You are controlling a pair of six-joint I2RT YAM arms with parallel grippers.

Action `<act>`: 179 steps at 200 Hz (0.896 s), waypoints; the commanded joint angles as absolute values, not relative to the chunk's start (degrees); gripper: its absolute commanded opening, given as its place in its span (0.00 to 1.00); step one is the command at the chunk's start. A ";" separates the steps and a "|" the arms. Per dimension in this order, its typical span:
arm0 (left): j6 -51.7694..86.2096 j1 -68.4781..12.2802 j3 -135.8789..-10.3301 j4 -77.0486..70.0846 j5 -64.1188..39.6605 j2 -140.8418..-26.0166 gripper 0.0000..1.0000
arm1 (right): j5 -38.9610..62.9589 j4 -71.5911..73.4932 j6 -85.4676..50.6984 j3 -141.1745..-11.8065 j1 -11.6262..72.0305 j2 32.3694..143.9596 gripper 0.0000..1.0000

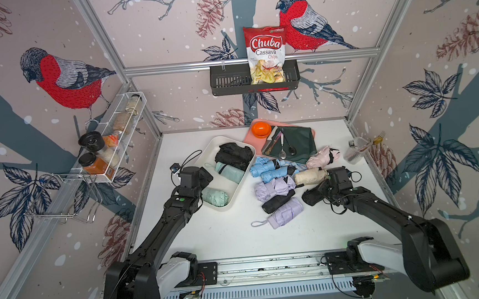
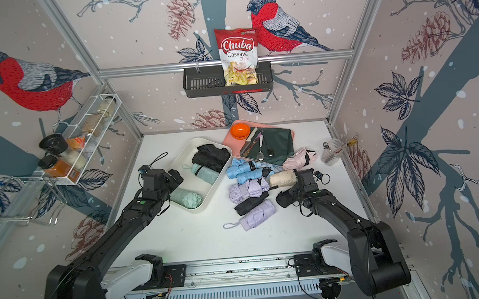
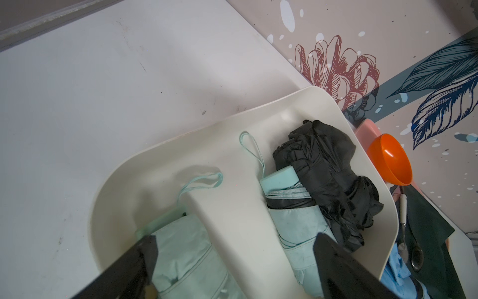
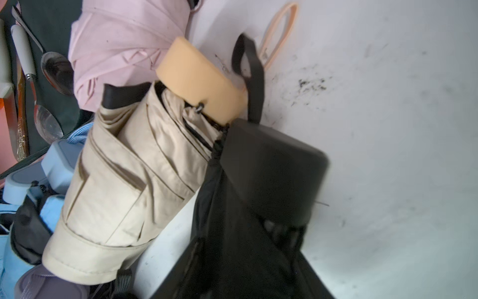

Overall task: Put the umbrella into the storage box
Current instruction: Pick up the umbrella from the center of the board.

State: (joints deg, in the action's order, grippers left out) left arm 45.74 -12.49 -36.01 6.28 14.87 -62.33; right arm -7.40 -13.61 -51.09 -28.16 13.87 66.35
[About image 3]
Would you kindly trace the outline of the mint green umbrella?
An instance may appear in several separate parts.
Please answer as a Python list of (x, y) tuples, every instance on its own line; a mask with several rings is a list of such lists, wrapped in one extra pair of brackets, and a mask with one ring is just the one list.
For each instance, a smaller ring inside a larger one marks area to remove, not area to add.
[(265, 160), (254, 137), (249, 132), (242, 132), (239, 142), (260, 163), (259, 183), (281, 246), (298, 284), (308, 295), (314, 298), (323, 297), (313, 247), (318, 234), (325, 234), (336, 240), (329, 224), (292, 166), (277, 169), (267, 175)]
[(135, 232), (156, 239), (151, 282), (160, 299), (243, 299), (245, 294), (210, 241), (203, 223), (176, 198), (175, 206)]

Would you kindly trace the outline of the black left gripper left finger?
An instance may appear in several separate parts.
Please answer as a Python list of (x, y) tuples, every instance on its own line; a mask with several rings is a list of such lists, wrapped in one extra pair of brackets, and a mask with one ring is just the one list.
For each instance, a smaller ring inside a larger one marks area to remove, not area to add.
[(147, 235), (128, 249), (75, 299), (144, 299), (158, 258), (156, 237)]

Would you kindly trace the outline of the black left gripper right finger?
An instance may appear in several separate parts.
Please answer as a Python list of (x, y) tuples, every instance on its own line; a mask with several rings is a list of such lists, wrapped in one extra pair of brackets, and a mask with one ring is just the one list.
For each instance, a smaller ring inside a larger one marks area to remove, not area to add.
[(397, 298), (328, 235), (317, 235), (313, 251), (325, 299)]

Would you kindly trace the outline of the cream plastic storage box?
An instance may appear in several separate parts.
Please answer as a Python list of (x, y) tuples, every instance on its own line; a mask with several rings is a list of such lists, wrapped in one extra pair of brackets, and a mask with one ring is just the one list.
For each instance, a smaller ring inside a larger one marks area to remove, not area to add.
[(275, 149), (305, 120), (320, 120), (358, 139), (332, 97), (308, 87), (261, 107), (171, 139), (133, 156), (106, 180), (92, 208), (89, 239), (98, 267), (108, 268), (135, 242), (135, 233), (185, 204), (249, 299), (304, 299), (263, 199), (259, 145), (266, 171)]

